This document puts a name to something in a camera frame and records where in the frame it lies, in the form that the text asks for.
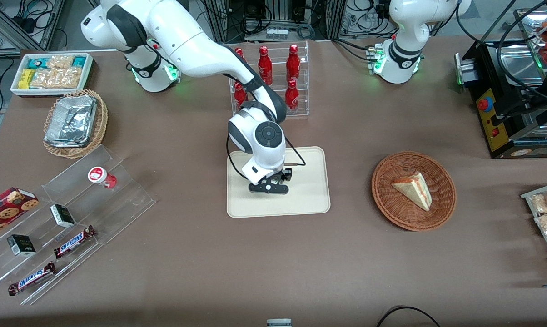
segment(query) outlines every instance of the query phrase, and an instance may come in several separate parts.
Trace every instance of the bottle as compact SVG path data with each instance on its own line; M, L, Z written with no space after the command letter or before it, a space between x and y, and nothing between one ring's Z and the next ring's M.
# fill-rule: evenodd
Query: bottle
M241 50L241 48L235 48L235 52L237 54L239 54L239 56L241 57L241 59L243 59L245 62L247 62L247 60L245 60L245 57L243 56L243 50Z
M300 77L300 57L298 57L298 46L296 44L290 45L290 56L286 61L286 80L288 83L292 79L298 80Z
M298 89L296 88L296 80L292 79L288 83L288 89L286 90L286 106L290 110L290 113L296 112L298 110Z
M259 48L259 76L267 85L271 85L274 82L274 71L272 68L272 60L268 54L267 46L263 45Z
M239 82L235 82L234 87L235 87L234 99L239 110L239 107L241 106L243 101L247 101L247 93L245 93L243 86Z

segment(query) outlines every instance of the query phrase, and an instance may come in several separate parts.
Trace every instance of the wicker basket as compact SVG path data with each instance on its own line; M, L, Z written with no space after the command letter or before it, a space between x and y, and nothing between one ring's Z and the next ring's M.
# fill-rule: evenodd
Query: wicker basket
M96 92L91 91L90 89L83 89L82 91L66 94L64 95L64 97L79 97L81 95L90 95L98 101L90 143L88 143L88 145L83 148L56 148L43 141L43 145L45 145L47 151L49 151L51 154L70 159L78 159L87 155L88 153L91 153L91 151L96 149L96 147L102 143L102 140L104 139L104 134L106 133L106 124L108 123L108 109L106 108L106 104L102 101L102 98ZM45 120L45 124L43 124L44 133L47 133L47 128L49 127L51 122L51 116L53 116L54 113L55 104L51 106L50 113L47 114L47 119Z
M433 203L429 211L421 209L392 185L403 176L421 172ZM416 152L401 152L384 158L371 180L373 197L381 212L396 225L416 232L441 227L456 207L455 185L448 172L432 158Z

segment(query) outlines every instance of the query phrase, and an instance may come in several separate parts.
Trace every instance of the black box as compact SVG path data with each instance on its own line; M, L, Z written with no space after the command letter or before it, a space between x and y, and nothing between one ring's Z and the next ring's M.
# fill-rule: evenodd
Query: black box
M35 254L35 248L31 244L29 236L13 234L7 238L7 243L14 255L31 257Z
M72 218L72 215L70 214L70 210L66 207L56 203L50 207L50 210L56 224L64 228L74 227L76 221L74 221L74 218Z

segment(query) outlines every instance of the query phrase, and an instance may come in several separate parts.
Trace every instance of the table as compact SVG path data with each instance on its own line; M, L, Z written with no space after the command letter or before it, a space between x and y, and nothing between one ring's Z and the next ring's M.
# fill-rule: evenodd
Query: table
M391 85L342 48L309 43L311 115L282 128L294 145L324 149L332 207L259 219L226 213L226 79L187 77L147 93L121 53L93 52L89 87L109 109L104 144L159 202L34 305L4 306L0 289L0 326L263 326L288 317L296 327L362 327L404 304L448 327L547 327L547 248L519 198L547 184L547 159L489 159L469 93L455 84L453 55L470 45L433 38L411 81ZM11 100L0 193L34 190L73 163L41 143L53 101ZM438 230L401 230L373 202L373 168L404 150L437 159L457 186L454 216ZM384 326L424 321L398 312Z

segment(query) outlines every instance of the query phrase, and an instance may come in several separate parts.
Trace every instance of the bread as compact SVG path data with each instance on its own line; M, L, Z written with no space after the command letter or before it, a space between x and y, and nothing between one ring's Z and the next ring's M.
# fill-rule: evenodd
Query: bread
M429 211L433 199L431 199L431 193L429 193L425 178L420 172L413 176L397 178L392 182L392 186L421 209Z

